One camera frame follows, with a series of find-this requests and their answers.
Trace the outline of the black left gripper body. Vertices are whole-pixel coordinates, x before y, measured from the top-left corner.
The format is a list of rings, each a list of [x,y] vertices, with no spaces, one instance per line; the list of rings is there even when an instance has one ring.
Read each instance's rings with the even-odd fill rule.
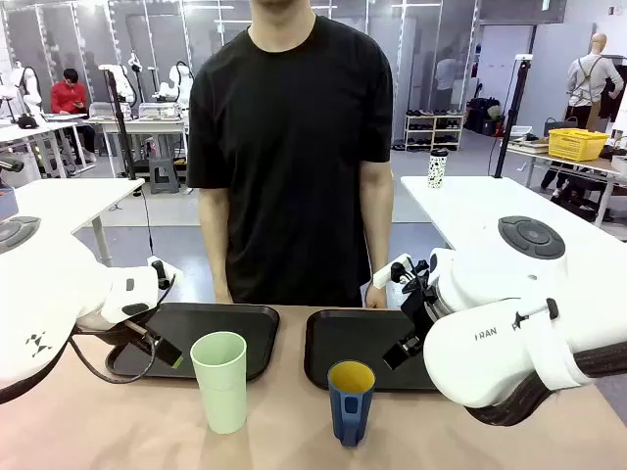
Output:
[[[146,326],[131,320],[118,324],[121,338],[124,342],[134,345],[145,353],[156,353],[160,337]]]

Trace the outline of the person's left hand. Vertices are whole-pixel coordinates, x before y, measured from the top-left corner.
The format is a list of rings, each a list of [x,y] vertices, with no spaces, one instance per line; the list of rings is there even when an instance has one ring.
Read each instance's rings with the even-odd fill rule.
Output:
[[[388,299],[386,288],[377,288],[370,284],[364,295],[364,306],[366,308],[387,309]]]

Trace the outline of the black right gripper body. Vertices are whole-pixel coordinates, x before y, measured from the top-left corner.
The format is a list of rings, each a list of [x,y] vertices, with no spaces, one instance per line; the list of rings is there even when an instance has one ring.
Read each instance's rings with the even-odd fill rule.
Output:
[[[415,287],[412,290],[404,288],[407,295],[401,304],[401,310],[413,325],[414,336],[425,339],[427,333],[437,321],[437,315],[432,307],[438,300],[433,288]]]

